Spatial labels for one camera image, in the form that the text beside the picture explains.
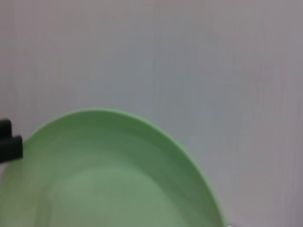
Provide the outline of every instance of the black object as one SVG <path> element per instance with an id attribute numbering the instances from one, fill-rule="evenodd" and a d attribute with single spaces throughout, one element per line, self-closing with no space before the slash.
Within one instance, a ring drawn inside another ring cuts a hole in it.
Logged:
<path id="1" fill-rule="evenodd" d="M 11 122 L 9 119 L 4 119 L 0 121 L 0 139 L 10 138 L 11 134 Z"/>
<path id="2" fill-rule="evenodd" d="M 22 137 L 12 137 L 11 122 L 0 121 L 0 163 L 23 158 Z"/>

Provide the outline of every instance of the light green dish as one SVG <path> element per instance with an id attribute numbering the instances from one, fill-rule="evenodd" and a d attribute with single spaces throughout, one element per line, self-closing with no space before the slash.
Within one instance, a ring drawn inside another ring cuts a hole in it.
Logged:
<path id="1" fill-rule="evenodd" d="M 1 227 L 226 227 L 182 146 L 152 123 L 84 110 L 24 142 L 0 184 Z"/>

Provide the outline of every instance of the plate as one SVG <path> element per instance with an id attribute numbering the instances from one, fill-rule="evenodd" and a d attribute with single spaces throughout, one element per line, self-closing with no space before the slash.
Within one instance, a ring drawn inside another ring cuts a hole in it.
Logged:
<path id="1" fill-rule="evenodd" d="M 24 142 L 0 185 L 1 227 L 224 227 L 188 153 L 137 116 L 64 115 Z"/>

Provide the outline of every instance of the green plate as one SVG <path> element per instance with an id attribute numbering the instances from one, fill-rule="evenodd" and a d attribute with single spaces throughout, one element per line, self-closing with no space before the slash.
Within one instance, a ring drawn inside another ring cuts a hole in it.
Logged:
<path id="1" fill-rule="evenodd" d="M 1 227 L 225 227 L 197 166 L 139 117 L 84 110 L 24 142 L 0 185 Z"/>

